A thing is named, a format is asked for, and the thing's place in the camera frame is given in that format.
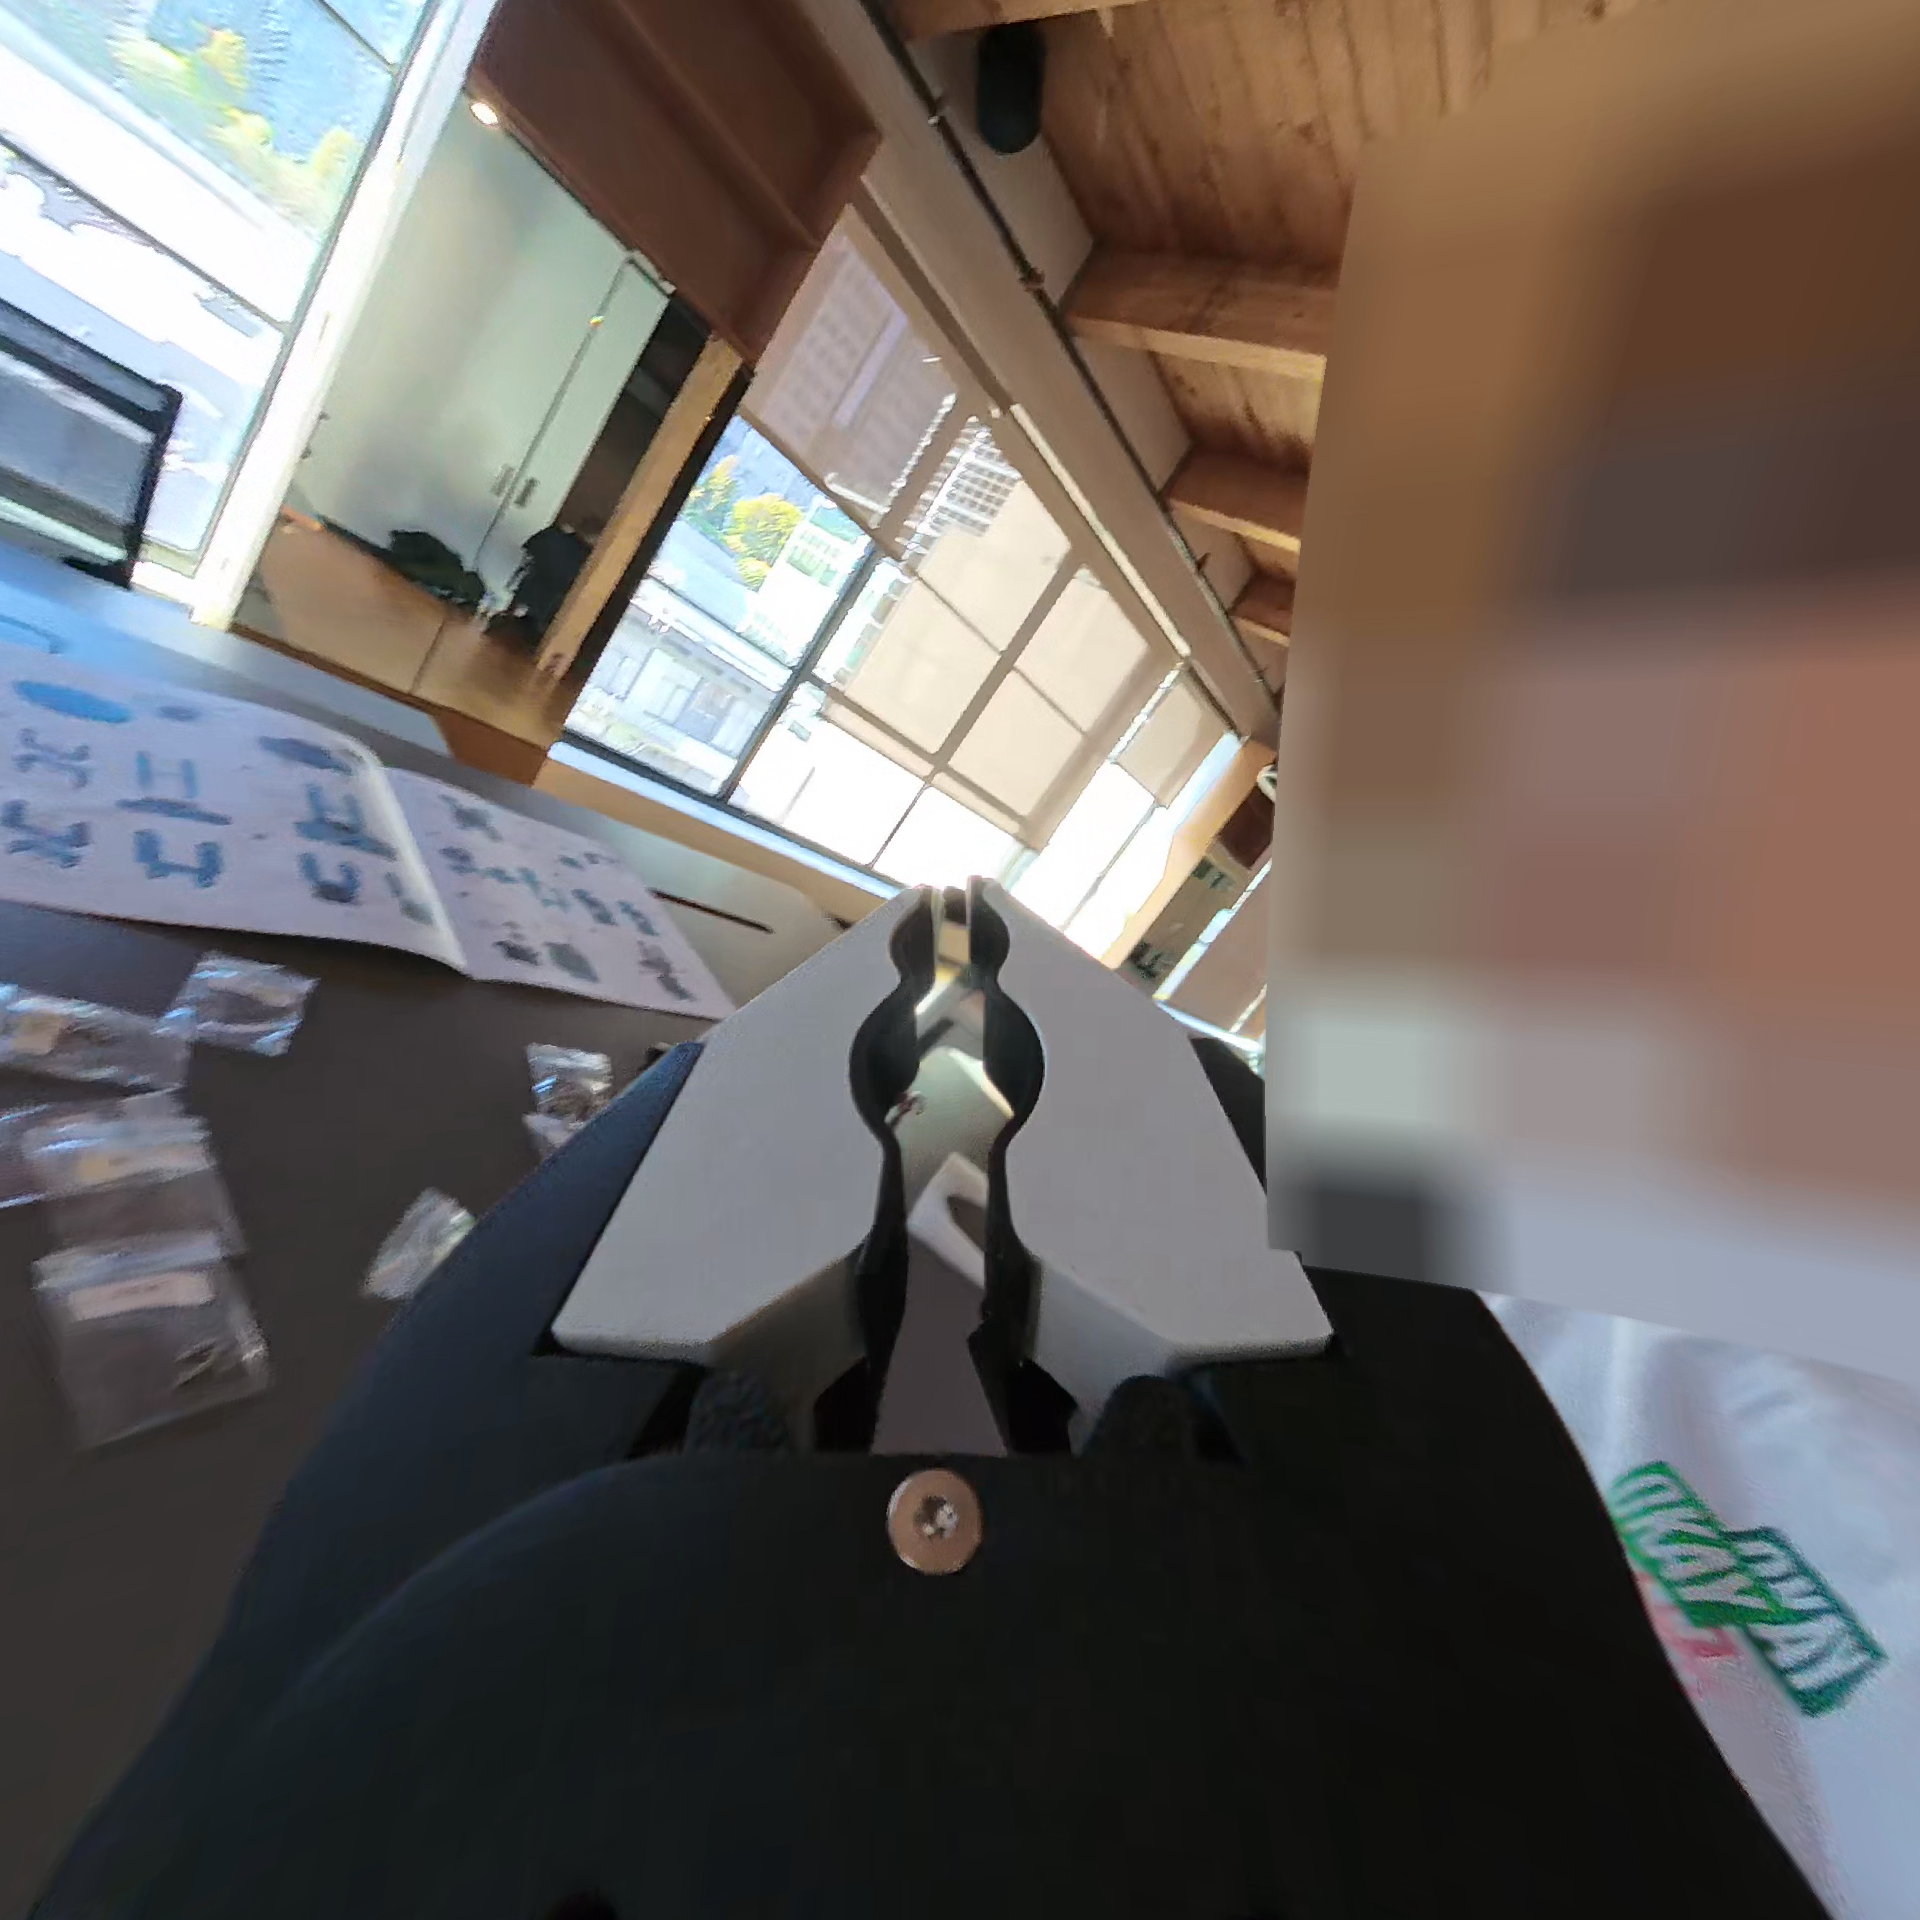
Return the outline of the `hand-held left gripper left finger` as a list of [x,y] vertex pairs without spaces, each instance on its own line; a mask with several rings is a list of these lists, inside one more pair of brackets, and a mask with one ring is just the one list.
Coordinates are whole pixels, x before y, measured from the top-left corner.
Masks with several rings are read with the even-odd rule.
[[551,1323],[570,1354],[758,1381],[866,1451],[904,1320],[894,1116],[941,895],[909,886],[708,1032]]

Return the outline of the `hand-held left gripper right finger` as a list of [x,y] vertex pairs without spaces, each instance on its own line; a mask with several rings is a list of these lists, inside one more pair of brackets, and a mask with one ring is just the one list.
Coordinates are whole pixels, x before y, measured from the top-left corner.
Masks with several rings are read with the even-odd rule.
[[1332,1323],[1192,1034],[1002,885],[967,888],[987,1152],[971,1365],[1010,1451],[1069,1451],[1129,1381],[1324,1354]]

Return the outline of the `dark desk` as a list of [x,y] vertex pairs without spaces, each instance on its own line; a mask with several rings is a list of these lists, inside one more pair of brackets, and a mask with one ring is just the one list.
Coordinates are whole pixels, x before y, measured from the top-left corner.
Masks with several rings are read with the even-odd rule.
[[[850,923],[806,892],[452,762],[419,715],[244,643],[180,653],[97,632],[74,606],[4,588],[4,637],[316,719],[402,770],[512,802],[619,852],[734,1003]],[[621,1080],[697,1020],[467,981],[383,948],[74,918],[4,905],[4,983],[133,1013],[171,1003],[208,948],[318,981],[285,1056],[195,1048],[185,1107],[209,1124],[248,1240],[267,1346],[263,1395],[104,1451],[79,1446],[49,1372],[32,1268],[44,1215],[4,1211],[1,1908],[48,1868],[166,1714],[218,1633],[284,1483],[390,1320],[364,1297],[378,1245],[424,1189],[483,1215],[534,1169],[525,1045],[603,1051]]]

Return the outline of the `scatter of small parts bags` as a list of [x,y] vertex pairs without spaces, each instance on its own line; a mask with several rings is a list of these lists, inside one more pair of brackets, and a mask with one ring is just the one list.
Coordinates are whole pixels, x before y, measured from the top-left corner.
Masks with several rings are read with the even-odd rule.
[[388,1003],[205,952],[159,1015],[4,984],[4,1213],[36,1221],[22,1282],[83,1448],[263,1395],[248,1285],[367,1208],[359,1293],[399,1300],[476,1217],[432,1172],[571,1140],[611,1101],[601,1048],[447,993]]

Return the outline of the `open instruction booklet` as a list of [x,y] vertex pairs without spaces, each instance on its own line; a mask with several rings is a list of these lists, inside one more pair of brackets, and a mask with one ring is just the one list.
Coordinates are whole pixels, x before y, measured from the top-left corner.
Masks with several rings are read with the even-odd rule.
[[1,646],[1,899],[392,948],[688,1020],[736,1008],[601,843],[392,770],[322,722],[40,645]]

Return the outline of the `black backpack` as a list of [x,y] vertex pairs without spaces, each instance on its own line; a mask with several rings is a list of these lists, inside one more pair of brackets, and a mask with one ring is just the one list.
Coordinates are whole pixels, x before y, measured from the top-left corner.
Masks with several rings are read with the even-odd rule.
[[425,530],[392,530],[381,560],[402,581],[441,605],[478,612],[488,597],[486,582],[443,540]]
[[498,622],[538,653],[591,555],[594,540],[570,523],[541,526],[522,544]]

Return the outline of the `white cabinet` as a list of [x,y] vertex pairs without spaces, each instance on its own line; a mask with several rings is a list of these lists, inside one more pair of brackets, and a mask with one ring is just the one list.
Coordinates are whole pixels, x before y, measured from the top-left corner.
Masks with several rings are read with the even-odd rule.
[[512,133],[445,120],[285,493],[375,549],[425,535],[490,600],[555,523],[669,284]]

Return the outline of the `black mesh office chair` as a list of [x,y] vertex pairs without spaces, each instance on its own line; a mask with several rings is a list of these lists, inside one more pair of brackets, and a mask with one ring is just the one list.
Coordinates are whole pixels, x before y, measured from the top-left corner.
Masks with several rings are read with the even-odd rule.
[[180,408],[177,389],[4,302],[4,540],[130,591]]

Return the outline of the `black ceiling speaker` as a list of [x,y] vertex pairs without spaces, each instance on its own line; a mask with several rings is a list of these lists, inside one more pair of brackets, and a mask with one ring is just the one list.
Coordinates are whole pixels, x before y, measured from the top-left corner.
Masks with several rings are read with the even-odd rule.
[[987,152],[1013,158],[1043,133],[1045,39],[1031,20],[1003,20],[971,42],[974,129]]

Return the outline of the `large glass window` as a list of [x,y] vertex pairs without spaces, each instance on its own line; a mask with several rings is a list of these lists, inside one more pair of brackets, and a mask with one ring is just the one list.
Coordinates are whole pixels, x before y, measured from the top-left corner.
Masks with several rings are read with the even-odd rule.
[[180,401],[145,565],[203,563],[447,12],[1,7],[4,305]]

